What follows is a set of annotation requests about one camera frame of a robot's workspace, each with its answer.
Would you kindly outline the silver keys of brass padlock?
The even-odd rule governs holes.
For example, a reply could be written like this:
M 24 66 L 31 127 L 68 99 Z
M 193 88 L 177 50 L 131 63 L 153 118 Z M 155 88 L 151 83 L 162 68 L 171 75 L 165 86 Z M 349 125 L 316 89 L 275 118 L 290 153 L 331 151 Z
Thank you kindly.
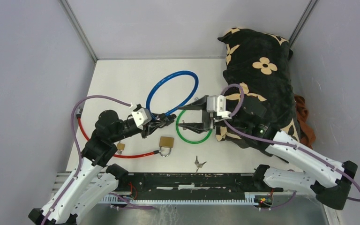
M 207 161 L 200 163 L 198 160 L 198 156 L 196 156 L 195 157 L 195 166 L 196 166 L 195 173 L 198 173 L 199 169 L 201 169 L 206 163 L 207 163 Z

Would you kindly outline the blue cable lock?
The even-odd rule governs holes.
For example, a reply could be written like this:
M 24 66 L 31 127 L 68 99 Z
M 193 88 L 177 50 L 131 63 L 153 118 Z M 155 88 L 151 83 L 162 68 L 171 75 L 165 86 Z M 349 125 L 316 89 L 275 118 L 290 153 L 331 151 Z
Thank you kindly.
M 173 112 L 175 112 L 176 110 L 178 110 L 181 106 L 184 106 L 191 98 L 192 96 L 196 93 L 198 86 L 199 86 L 199 78 L 197 76 L 196 73 L 192 72 L 192 71 L 187 71 L 187 70 L 183 70 L 183 71 L 177 71 L 174 72 L 166 77 L 164 77 L 163 79 L 161 79 L 149 92 L 147 99 L 146 99 L 146 108 L 150 111 L 150 114 L 152 116 L 153 120 L 157 120 L 158 117 L 153 115 L 152 110 L 150 109 L 150 104 L 152 101 L 152 98 L 154 96 L 154 94 L 157 92 L 157 90 L 166 82 L 168 82 L 169 80 L 179 77 L 179 76 L 190 76 L 194 79 L 194 86 L 192 91 L 190 92 L 190 94 L 187 96 L 187 98 L 185 100 L 183 100 L 180 104 L 178 104 L 176 107 L 174 107 L 173 109 L 167 111 L 164 113 L 165 116 L 169 116 L 170 114 L 172 114 Z

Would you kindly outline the green cable lock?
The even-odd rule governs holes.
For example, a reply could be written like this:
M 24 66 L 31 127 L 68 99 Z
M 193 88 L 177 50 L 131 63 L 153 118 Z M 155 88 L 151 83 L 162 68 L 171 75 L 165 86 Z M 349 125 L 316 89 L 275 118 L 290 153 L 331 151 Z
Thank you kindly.
M 182 141 L 184 141 L 184 142 L 186 142 L 186 143 L 189 143 L 189 144 L 201 144 L 201 143 L 205 142 L 206 140 L 208 140 L 208 138 L 209 138 L 209 137 L 211 136 L 211 134 L 212 134 L 212 130 L 210 130 L 210 131 L 207 133 L 207 135 L 206 135 L 203 139 L 201 139 L 201 140 L 199 140 L 199 141 L 191 141 L 191 140 L 188 140 L 188 139 L 186 139 L 186 138 L 181 134 L 180 129 L 179 129 L 179 121 L 180 121 L 182 115 L 185 113 L 185 111 L 186 111 L 186 110 L 182 110 L 182 111 L 179 113 L 179 115 L 177 116 L 176 122 L 175 122 L 175 129 L 176 129 L 176 133 L 177 133 L 178 137 L 179 137 Z

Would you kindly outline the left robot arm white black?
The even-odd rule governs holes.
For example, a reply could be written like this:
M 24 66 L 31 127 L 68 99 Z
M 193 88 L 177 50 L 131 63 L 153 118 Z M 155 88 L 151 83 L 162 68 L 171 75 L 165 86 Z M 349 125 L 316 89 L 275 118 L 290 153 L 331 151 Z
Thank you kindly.
M 153 121 L 146 108 L 133 111 L 126 120 L 114 110 L 100 113 L 90 139 L 78 151 L 78 166 L 45 206 L 31 210 L 29 219 L 36 225 L 78 225 L 109 192 L 126 189 L 128 171 L 118 164 L 108 165 L 118 150 L 116 142 L 137 134 L 146 138 L 175 122 L 176 115 L 158 118 Z

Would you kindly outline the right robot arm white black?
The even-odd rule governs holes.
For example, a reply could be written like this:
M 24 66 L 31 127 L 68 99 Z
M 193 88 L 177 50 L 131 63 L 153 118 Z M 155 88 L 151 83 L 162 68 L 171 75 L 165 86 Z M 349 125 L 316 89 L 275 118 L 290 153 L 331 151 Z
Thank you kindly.
M 243 96 L 230 105 L 225 96 L 204 96 L 185 105 L 183 110 L 202 111 L 202 122 L 182 123 L 193 132 L 202 133 L 214 127 L 225 127 L 245 140 L 249 147 L 268 156 L 276 156 L 300 169 L 299 172 L 259 165 L 252 178 L 257 191 L 282 188 L 314 195 L 317 201 L 335 210 L 342 210 L 356 187 L 357 165 L 352 161 L 339 162 L 328 158 L 296 137 L 263 122 L 266 107 L 256 97 Z

